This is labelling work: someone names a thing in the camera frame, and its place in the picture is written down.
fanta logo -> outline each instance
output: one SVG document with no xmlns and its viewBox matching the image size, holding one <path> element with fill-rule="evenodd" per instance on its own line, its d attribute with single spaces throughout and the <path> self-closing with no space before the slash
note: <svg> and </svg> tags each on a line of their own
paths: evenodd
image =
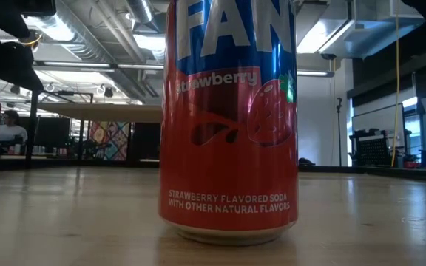
<svg viewBox="0 0 426 266">
<path fill-rule="evenodd" d="M 289 0 L 242 0 L 251 12 L 252 21 L 243 21 L 240 9 L 235 0 L 177 0 L 177 59 L 181 60 L 192 55 L 190 30 L 205 27 L 201 57 L 214 55 L 217 52 L 218 39 L 231 36 L 236 47 L 250 47 L 255 43 L 258 52 L 273 52 L 272 29 L 277 34 L 284 51 L 292 53 L 291 36 L 291 4 Z M 195 5 L 209 5 L 194 9 Z M 245 23 L 254 24 L 254 34 L 246 31 Z"/>
</svg>

tripod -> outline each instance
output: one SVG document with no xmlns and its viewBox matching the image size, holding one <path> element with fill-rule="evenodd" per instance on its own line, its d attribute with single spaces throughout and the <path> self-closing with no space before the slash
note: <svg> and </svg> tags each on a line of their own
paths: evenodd
<svg viewBox="0 0 426 266">
<path fill-rule="evenodd" d="M 339 122 L 339 114 L 341 113 L 341 104 L 343 99 L 338 97 L 338 106 L 337 106 L 337 114 L 338 114 L 338 151 L 339 151 L 339 167 L 342 167 L 342 158 L 341 158 L 341 123 Z"/>
</svg>

ceiling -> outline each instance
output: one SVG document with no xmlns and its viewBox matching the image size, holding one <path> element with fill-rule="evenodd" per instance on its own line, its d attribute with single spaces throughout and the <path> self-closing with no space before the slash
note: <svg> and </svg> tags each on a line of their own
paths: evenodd
<svg viewBox="0 0 426 266">
<path fill-rule="evenodd" d="M 107 8 L 101 8 L 104 14 L 100 13 L 100 9 L 95 7 L 96 3 L 101 6 L 104 1 L 111 11 L 115 14 L 116 20 L 120 24 L 116 24 L 115 20 L 109 17 Z M 155 19 L 165 17 L 165 12 L 169 6 L 169 0 L 151 0 L 155 9 Z M 91 61 L 94 63 L 115 63 L 115 64 L 162 64 L 162 52 L 155 55 L 151 50 L 142 48 L 152 48 L 156 43 L 154 41 L 163 42 L 162 34 L 155 34 L 152 30 L 143 25 L 135 26 L 136 38 L 131 38 L 134 45 L 140 48 L 133 49 L 136 54 L 129 52 L 120 41 L 119 36 L 123 31 L 131 34 L 132 21 L 129 19 L 129 11 L 127 8 L 126 0 L 56 0 L 58 5 L 58 12 L 64 11 L 66 7 L 70 15 L 70 23 L 79 23 L 82 30 L 78 28 L 78 32 L 83 37 L 88 35 L 94 37 L 93 42 L 99 45 L 99 50 L 104 54 L 106 61 Z M 308 7 L 308 11 L 313 9 L 313 6 Z M 317 13 L 323 12 L 323 6 L 317 5 Z M 110 28 L 104 18 L 108 18 L 108 23 L 114 26 Z M 310 23 L 315 23 L 317 18 L 314 18 Z M 66 62 L 80 62 L 81 59 L 75 55 L 74 52 L 67 49 L 70 44 L 67 41 L 58 41 L 51 38 L 50 34 L 46 34 L 39 26 L 37 21 L 29 18 L 26 19 L 29 28 L 43 32 L 43 39 L 34 52 L 35 61 L 66 61 Z M 297 32 L 303 30 L 308 31 L 310 25 L 297 25 L 299 28 Z M 143 37 L 149 37 L 150 43 L 147 45 L 143 43 Z M 15 41 L 14 38 L 0 30 L 0 38 L 3 41 Z M 329 62 L 322 59 L 318 54 L 303 54 L 297 56 L 298 68 L 313 71 L 328 71 Z M 160 105 L 163 94 L 163 70 L 136 70 L 136 69 L 123 69 L 122 71 L 116 70 L 116 73 L 96 72 L 94 69 L 81 69 L 76 67 L 50 67 L 50 66 L 35 66 L 37 75 L 40 77 L 46 89 L 57 92 L 58 90 L 67 90 L 70 92 L 83 92 L 94 94 L 94 101 L 99 103 L 114 103 L 114 104 L 139 104 L 146 105 Z M 124 82 L 118 82 L 116 79 L 122 75 Z M 10 92 L 11 84 L 6 84 L 0 81 L 0 98 L 3 103 L 13 103 L 21 110 L 29 110 L 27 101 L 30 100 L 27 92 L 22 92 L 15 95 Z M 113 88 L 113 97 L 104 97 L 103 90 L 106 87 Z M 65 99 L 75 101 L 77 103 L 89 102 L 87 96 L 64 96 Z M 65 99 L 51 96 L 49 98 L 39 98 L 45 101 L 61 101 L 66 102 Z"/>
</svg>

table surface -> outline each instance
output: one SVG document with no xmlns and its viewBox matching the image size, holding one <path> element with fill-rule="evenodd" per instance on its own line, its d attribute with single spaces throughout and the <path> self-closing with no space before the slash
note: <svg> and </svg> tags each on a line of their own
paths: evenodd
<svg viewBox="0 0 426 266">
<path fill-rule="evenodd" d="M 216 247 L 157 215 L 158 170 L 0 172 L 0 265 L 424 265 L 426 183 L 301 174 L 299 222 L 275 242 Z"/>
</svg>

